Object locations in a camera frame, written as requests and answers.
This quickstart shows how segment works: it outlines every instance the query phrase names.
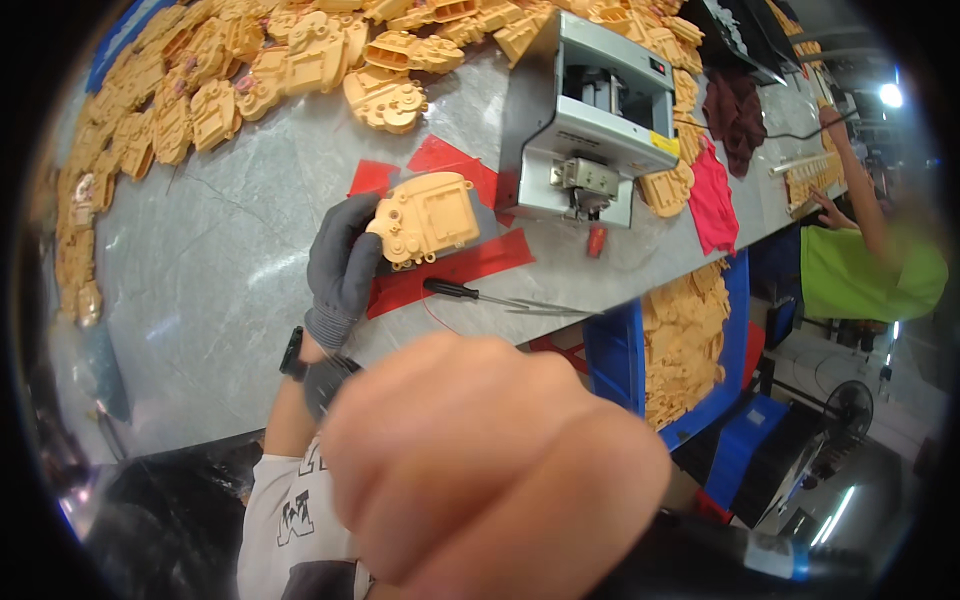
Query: black cable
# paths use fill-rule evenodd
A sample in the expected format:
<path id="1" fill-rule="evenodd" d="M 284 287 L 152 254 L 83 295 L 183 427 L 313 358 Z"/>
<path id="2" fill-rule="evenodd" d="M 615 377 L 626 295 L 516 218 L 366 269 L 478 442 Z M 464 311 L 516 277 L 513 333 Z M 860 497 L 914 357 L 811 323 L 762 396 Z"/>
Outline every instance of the black cable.
<path id="1" fill-rule="evenodd" d="M 842 122 L 842 121 L 846 121 L 848 118 L 850 118 L 851 116 L 853 116 L 855 113 L 856 113 L 856 110 L 851 110 L 851 111 L 848 112 L 847 114 L 842 114 L 842 115 L 840 115 L 840 118 L 839 118 L 839 119 L 830 121 L 829 123 L 827 123 L 826 125 L 824 125 L 823 127 L 821 127 L 819 130 L 816 130 L 815 132 L 811 133 L 810 135 L 804 135 L 803 137 L 801 137 L 801 136 L 799 136 L 799 135 L 794 135 L 793 133 L 778 133 L 777 135 L 764 135 L 763 138 L 764 138 L 764 139 L 778 139 L 778 138 L 781 138 L 781 137 L 792 137 L 792 138 L 794 138 L 794 139 L 799 139 L 799 140 L 810 139 L 811 137 L 813 137 L 814 135 L 817 135 L 818 133 L 822 132 L 822 131 L 825 130 L 826 128 L 832 127 L 832 126 L 834 126 L 834 125 L 836 125 L 837 123 L 840 123 L 840 122 Z M 709 130 L 709 129 L 710 129 L 710 128 L 707 127 L 706 125 L 701 125 L 700 123 L 692 123 L 692 122 L 690 122 L 690 121 L 681 121 L 680 119 L 674 119 L 673 122 L 674 122 L 674 123 L 683 123 L 684 125 L 692 125 L 693 127 L 699 127 L 699 128 L 702 129 L 702 130 Z"/>

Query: smartwatch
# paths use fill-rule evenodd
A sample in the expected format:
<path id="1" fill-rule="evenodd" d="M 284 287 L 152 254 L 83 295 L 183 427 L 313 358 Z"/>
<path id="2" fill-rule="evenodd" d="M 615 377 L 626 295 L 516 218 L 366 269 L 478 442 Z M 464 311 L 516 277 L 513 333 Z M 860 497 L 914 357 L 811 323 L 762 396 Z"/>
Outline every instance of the smartwatch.
<path id="1" fill-rule="evenodd" d="M 280 372 L 290 375 L 294 381 L 303 382 L 306 377 L 306 370 L 309 367 L 300 360 L 300 346 L 303 344 L 303 327 L 294 327 L 294 332 L 290 335 L 290 341 L 287 342 L 287 349 L 283 351 L 283 360 L 280 361 Z"/>

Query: machine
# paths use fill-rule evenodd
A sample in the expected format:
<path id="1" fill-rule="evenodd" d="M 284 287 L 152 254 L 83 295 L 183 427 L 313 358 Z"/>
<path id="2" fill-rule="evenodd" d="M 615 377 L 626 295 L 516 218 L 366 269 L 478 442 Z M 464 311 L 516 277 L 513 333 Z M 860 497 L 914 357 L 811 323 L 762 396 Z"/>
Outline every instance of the machine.
<path id="1" fill-rule="evenodd" d="M 628 228 L 634 180 L 677 166 L 670 63 L 556 11 L 510 76 L 496 209 Z"/>

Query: blue plastic bin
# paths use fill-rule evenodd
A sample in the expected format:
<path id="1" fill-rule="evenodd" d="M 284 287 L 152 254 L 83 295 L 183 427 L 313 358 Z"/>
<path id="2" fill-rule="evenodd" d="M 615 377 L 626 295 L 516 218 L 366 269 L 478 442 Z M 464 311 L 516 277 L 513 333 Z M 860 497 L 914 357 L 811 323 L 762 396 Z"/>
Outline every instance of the blue plastic bin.
<path id="1" fill-rule="evenodd" d="M 750 308 L 747 251 L 738 252 L 736 258 L 728 256 L 727 262 L 730 268 L 723 272 L 723 278 L 730 293 L 730 318 L 723 325 L 724 346 L 718 361 L 727 377 L 713 386 L 692 411 L 660 431 L 671 452 L 722 415 L 740 395 Z M 640 300 L 588 319 L 584 324 L 584 350 L 593 392 L 643 416 L 646 370 Z"/>

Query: dark red cloth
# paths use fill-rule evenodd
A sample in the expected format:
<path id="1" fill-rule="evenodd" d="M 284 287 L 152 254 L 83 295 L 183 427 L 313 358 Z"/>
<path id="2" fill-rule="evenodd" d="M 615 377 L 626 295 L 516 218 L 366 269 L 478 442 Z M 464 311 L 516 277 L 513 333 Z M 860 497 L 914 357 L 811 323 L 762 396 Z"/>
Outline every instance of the dark red cloth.
<path id="1" fill-rule="evenodd" d="M 767 136 L 756 84 L 746 73 L 730 69 L 713 69 L 708 77 L 704 116 L 710 135 L 723 140 L 730 173 L 742 178 L 750 168 L 754 149 Z"/>
<path id="2" fill-rule="evenodd" d="M 704 256 L 714 248 L 736 256 L 733 244 L 740 224 L 736 220 L 731 203 L 731 190 L 727 185 L 727 169 L 717 160 L 716 146 L 704 137 L 707 147 L 693 163 L 694 183 L 690 190 L 690 213 L 697 228 L 700 247 Z"/>
<path id="3" fill-rule="evenodd" d="M 507 231 L 479 246 L 423 263 L 412 271 L 376 277 L 367 304 L 367 318 L 372 319 L 400 306 L 432 296 L 423 289 L 423 280 L 441 277 L 455 283 L 468 283 L 480 277 L 513 269 L 534 262 L 523 229 Z"/>

